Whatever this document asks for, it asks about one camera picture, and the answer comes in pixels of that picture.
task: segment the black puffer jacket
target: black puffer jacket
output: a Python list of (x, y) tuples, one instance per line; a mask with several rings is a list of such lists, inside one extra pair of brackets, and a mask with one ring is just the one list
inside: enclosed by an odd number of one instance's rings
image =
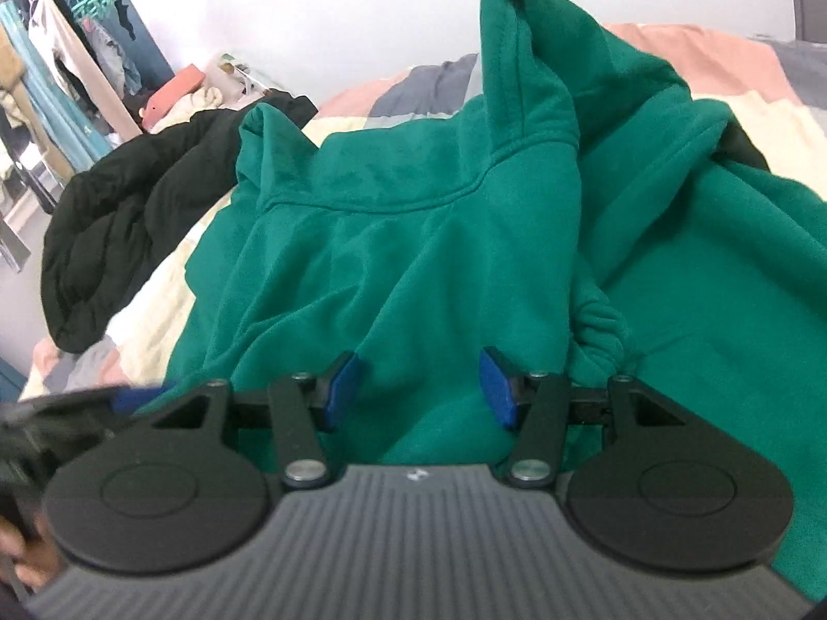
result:
[[(300, 128), (306, 97), (264, 98)], [(80, 353), (97, 342), (187, 231), (236, 183), (244, 111), (209, 110), (144, 134), (72, 178), (43, 244), (40, 296), (52, 339)]]

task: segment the green sweatshirt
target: green sweatshirt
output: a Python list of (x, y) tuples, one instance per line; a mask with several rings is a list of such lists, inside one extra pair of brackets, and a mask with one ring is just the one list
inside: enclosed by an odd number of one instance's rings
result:
[(481, 348), (587, 386), (619, 370), (776, 462), (776, 566), (827, 593), (827, 212), (736, 162), (727, 105), (566, 0), (481, 0), (483, 95), (451, 119), (241, 127), (238, 188), (187, 265), (168, 378), (237, 390), (370, 363), (330, 453), (498, 462)]

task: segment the person's hand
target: person's hand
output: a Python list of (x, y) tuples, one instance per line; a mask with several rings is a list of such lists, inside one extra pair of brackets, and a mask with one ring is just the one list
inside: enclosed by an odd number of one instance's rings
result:
[(0, 517), (0, 552), (14, 559), (14, 571), (22, 584), (39, 590), (57, 576), (61, 567), (43, 515), (35, 517), (35, 528), (40, 537), (26, 542), (14, 525)]

